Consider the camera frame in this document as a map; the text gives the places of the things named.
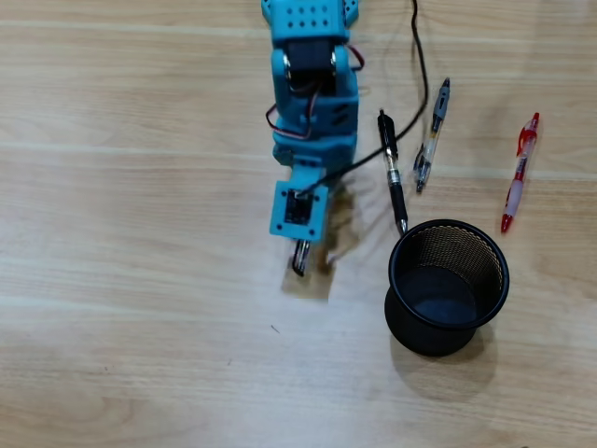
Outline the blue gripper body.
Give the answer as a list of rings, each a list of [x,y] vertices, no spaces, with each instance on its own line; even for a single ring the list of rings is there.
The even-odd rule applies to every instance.
[[[272,155],[283,166],[302,164],[338,171],[354,161],[357,135],[352,133],[299,140],[274,133],[273,140]]]

